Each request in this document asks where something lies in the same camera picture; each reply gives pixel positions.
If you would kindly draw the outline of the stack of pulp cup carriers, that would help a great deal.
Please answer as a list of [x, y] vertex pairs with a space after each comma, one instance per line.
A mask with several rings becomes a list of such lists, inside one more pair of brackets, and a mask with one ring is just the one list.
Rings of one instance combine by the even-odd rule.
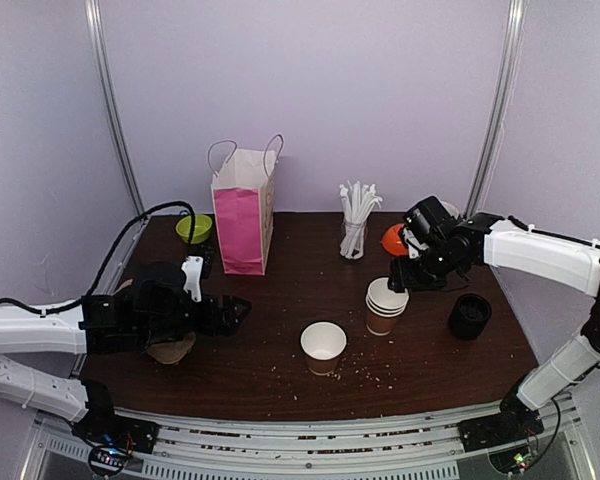
[[141, 334], [142, 351], [163, 365], [177, 365], [192, 349], [196, 335], [181, 325], [189, 301], [181, 288], [167, 291], [169, 306], [162, 313], [136, 312], [132, 325]]

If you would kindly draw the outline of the stack of black cup lids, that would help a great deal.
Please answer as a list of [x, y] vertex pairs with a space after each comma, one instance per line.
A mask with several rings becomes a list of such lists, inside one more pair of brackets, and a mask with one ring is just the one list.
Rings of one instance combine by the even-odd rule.
[[492, 316], [491, 304], [473, 293], [457, 298], [448, 318], [451, 334], [463, 341], [476, 340], [484, 331]]

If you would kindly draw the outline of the stack of brown paper cups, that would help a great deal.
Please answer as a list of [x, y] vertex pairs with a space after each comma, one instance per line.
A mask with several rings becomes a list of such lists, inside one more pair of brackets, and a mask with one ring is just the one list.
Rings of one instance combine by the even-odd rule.
[[388, 286], [387, 277], [371, 281], [367, 287], [366, 328], [375, 336], [386, 336], [396, 326], [410, 300], [407, 291], [396, 293]]

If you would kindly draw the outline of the single brown paper cup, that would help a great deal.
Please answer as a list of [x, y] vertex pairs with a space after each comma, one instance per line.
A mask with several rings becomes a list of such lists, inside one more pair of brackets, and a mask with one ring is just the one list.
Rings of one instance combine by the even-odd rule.
[[347, 346], [347, 336], [335, 323], [314, 322], [302, 331], [300, 346], [309, 371], [326, 376], [335, 371]]

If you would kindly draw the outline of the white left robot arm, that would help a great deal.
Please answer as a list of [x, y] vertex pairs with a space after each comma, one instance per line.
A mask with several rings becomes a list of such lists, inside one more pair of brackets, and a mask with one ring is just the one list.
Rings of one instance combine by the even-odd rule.
[[11, 355], [144, 353], [158, 346], [187, 353], [199, 335], [231, 336], [252, 305], [203, 293], [207, 276], [203, 259], [190, 256], [180, 266], [146, 265], [109, 295], [37, 307], [0, 299], [0, 398], [85, 425], [103, 444], [117, 442], [124, 424], [105, 385], [50, 375], [12, 362]]

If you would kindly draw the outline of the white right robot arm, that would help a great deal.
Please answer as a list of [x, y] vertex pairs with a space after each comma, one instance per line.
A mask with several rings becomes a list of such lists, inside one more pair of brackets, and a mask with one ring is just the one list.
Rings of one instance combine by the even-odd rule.
[[567, 296], [569, 306], [576, 298], [589, 303], [571, 334], [562, 335], [564, 343], [503, 401], [504, 411], [492, 423], [499, 440], [515, 440], [530, 426], [530, 412], [600, 367], [600, 240], [544, 231], [513, 216], [479, 212], [454, 217], [435, 196], [404, 214], [401, 235], [416, 240], [419, 252], [392, 261], [388, 286], [395, 292], [440, 291], [450, 274], [486, 266], [535, 286], [552, 285]]

